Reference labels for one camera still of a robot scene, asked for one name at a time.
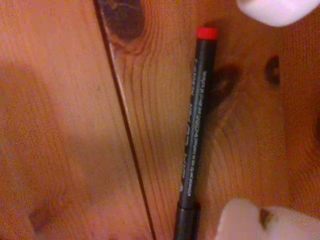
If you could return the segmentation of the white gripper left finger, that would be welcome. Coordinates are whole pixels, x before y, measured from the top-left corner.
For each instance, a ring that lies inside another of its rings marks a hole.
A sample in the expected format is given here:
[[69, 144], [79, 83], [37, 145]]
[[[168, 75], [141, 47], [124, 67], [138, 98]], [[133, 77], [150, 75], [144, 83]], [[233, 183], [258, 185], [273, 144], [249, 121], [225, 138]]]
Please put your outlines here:
[[251, 201], [234, 198], [220, 216], [216, 240], [263, 240], [265, 230], [261, 223], [264, 210]]

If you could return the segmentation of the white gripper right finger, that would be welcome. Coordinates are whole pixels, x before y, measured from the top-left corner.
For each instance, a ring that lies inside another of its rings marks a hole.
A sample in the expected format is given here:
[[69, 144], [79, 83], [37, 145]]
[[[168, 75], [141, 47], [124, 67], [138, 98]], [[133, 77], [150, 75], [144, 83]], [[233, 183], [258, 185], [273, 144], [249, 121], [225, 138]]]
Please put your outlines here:
[[283, 207], [265, 207], [259, 211], [264, 240], [318, 240], [320, 220]]

